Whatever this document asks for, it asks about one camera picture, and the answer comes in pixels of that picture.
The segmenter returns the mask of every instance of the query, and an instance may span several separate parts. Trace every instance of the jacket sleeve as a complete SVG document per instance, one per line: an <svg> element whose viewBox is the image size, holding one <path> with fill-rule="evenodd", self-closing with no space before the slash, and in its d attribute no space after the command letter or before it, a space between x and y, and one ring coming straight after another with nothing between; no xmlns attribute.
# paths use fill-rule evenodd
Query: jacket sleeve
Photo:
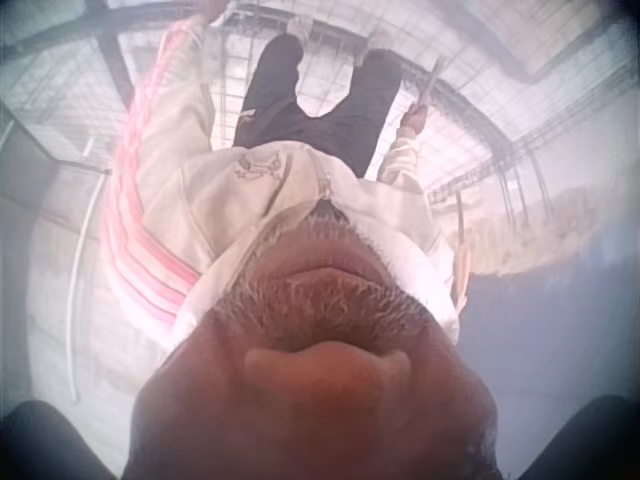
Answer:
<svg viewBox="0 0 640 480"><path fill-rule="evenodd" d="M181 190L184 166L211 151L214 110L200 78L206 26L204 16L195 16L173 24L163 38L129 109L105 200L109 283L131 322L166 345L211 259Z"/></svg>
<svg viewBox="0 0 640 480"><path fill-rule="evenodd" d="M146 111L136 176L145 207L185 161L211 151L215 111L201 79L206 26L202 15L174 24L150 78L137 92L133 108Z"/></svg>
<svg viewBox="0 0 640 480"><path fill-rule="evenodd" d="M400 127L397 130L396 140L382 160L378 171L378 182L411 193L422 193L422 187L416 175L417 167L416 133L409 127Z"/></svg>

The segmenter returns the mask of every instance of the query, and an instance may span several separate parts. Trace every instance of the shoe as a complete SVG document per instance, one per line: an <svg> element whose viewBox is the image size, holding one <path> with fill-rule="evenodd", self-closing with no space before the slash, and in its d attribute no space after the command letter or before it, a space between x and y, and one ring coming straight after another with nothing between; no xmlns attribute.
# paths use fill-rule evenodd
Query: shoe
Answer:
<svg viewBox="0 0 640 480"><path fill-rule="evenodd" d="M307 15L296 15L287 23L287 33L297 37L303 48L309 43L312 29L313 18Z"/></svg>

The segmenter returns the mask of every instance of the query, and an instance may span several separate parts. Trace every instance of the beard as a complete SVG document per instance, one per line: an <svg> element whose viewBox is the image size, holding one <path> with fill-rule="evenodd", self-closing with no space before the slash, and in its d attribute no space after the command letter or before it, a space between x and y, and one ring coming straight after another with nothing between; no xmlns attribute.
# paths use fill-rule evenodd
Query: beard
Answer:
<svg viewBox="0 0 640 480"><path fill-rule="evenodd" d="M300 242L308 239L343 242L384 265L375 247L344 217L324 209L311 214L293 230L269 232L204 322L217 323L218 328L242 338L243 343L252 347L285 352L340 341L383 354L413 343L434 327L440 330L428 310L393 281L380 284L352 276L320 277L313 281L295 277L256 279L252 272L279 247L285 234L295 234Z"/></svg>

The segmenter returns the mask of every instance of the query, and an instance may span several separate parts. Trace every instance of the nose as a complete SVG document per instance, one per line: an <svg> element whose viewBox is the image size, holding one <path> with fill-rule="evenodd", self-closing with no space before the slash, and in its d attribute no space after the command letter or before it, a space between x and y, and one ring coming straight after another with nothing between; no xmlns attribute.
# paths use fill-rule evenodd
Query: nose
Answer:
<svg viewBox="0 0 640 480"><path fill-rule="evenodd" d="M245 382L268 403L304 406L318 415L380 412L396 403L411 377L404 352L375 355L333 341L296 353L254 349L244 367Z"/></svg>

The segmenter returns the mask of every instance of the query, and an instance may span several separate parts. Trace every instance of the mouth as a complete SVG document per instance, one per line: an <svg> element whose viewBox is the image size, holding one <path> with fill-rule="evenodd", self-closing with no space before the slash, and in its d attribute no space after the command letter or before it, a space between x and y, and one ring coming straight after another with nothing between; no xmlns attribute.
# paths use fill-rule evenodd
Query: mouth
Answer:
<svg viewBox="0 0 640 480"><path fill-rule="evenodd" d="M380 286L392 282L382 261L355 234L353 238L327 239L296 235L295 230L264 252L250 278L308 279L315 274L346 275Z"/></svg>

